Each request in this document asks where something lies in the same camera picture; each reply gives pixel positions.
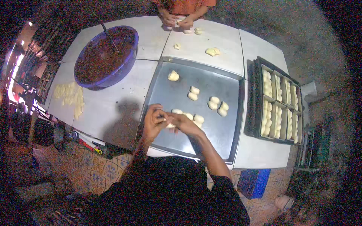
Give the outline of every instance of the floor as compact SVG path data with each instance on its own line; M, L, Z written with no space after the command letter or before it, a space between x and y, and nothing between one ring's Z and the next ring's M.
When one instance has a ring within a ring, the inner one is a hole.
M101 194L119 181L123 171L132 159L132 155L125 154L105 159L95 152L76 143L69 143L65 151L60 154L54 146L38 147L42 154L51 163L52 174L58 192L66 190L65 184L71 181L74 192L92 192ZM264 195L261 199L248 200L239 192L239 196L247 208L252 225L263 225L274 219L280 211L274 206L274 199L286 191L290 175L296 159L297 148L292 146L286 168L272 169ZM231 170L232 182L237 188L240 173L243 169ZM208 174L207 186L213 186Z

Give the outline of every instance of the blue bowl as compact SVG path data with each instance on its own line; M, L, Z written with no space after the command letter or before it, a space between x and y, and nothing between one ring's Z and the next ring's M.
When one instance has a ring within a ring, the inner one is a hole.
M109 86L112 86L112 85L118 83L130 72L130 70L132 69L132 67L136 61L136 54L137 54L138 33L137 33L136 29L134 29L133 27L129 27L129 26L116 26L116 27L107 29L107 31L109 33L112 33L113 31L116 31L117 29L124 29L124 28L126 28L126 30L129 31L129 35L114 38L113 41L116 44L121 43L121 42L130 43L132 45L130 53L126 56L125 60L118 68L116 68L111 73L105 74L101 80L94 82L94 83L90 83L90 84L82 83L77 77L80 74L80 71L78 70L78 63L79 63L79 60L84 60L85 51L88 48L94 48L95 46L97 46L99 44L100 40L107 38L106 34L104 32L102 32L102 33L98 34L97 36L95 36L90 42L88 42L88 44L80 52L78 59L74 66L74 79L81 87L93 89L93 90L103 89L103 88L106 88L106 87L109 87Z

